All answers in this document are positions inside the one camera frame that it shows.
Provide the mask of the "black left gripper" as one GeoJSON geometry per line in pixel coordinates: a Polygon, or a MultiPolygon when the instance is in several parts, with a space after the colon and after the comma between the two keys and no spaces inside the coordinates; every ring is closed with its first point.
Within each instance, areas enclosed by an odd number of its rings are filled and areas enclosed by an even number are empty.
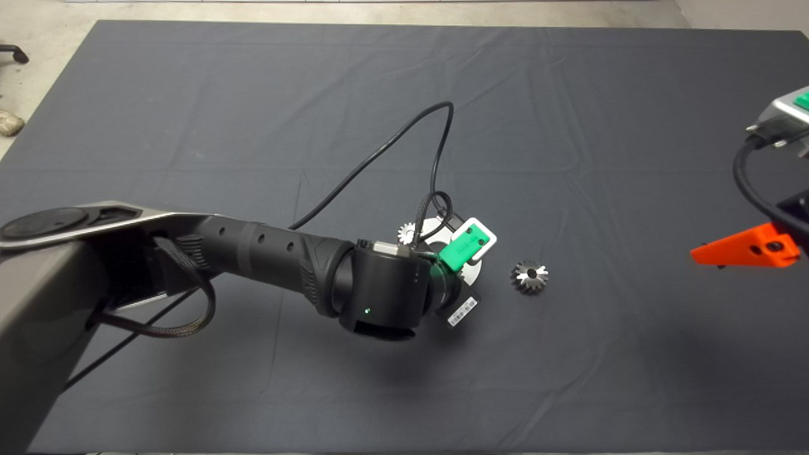
{"type": "Polygon", "coordinates": [[[453,297],[441,308],[436,309],[436,316],[449,329],[454,329],[459,327],[480,302],[482,297],[468,283],[461,283],[453,297]]]}

